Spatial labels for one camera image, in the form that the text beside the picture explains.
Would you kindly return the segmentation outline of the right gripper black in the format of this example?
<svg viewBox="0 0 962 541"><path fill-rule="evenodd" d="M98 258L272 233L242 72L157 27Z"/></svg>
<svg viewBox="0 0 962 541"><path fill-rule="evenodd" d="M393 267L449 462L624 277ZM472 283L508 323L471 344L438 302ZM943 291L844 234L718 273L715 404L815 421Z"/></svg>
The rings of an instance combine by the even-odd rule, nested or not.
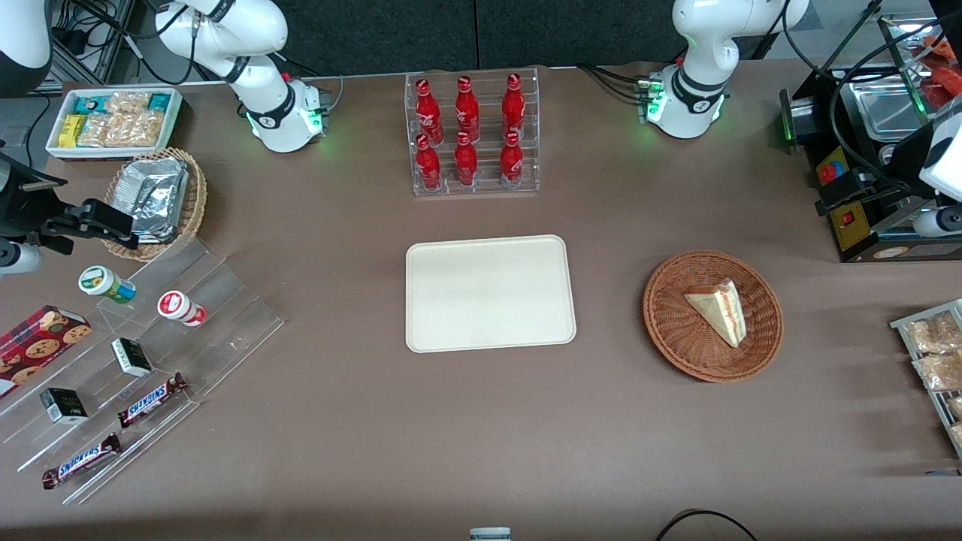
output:
<svg viewBox="0 0 962 541"><path fill-rule="evenodd" d="M26 237L27 244L62 255L73 253L74 242L69 237L96 237L124 249L140 246L133 218L127 213L93 198L78 206L65 204L55 189L68 181L36 171L6 154L1 158L2 237Z"/></svg>

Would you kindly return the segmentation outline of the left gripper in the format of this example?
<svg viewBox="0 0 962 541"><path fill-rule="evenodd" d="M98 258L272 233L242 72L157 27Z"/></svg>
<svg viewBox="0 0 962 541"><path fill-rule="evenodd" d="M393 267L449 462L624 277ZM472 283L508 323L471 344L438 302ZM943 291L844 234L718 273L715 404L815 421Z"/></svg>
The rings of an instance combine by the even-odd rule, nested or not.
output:
<svg viewBox="0 0 962 541"><path fill-rule="evenodd" d="M949 126L927 124L901 140L887 164L887 175L904 185L880 180L869 171L818 171L819 216L860 203L870 219L887 217L887 226L913 226L935 201L897 201L903 191L920 198L949 197Z"/></svg>

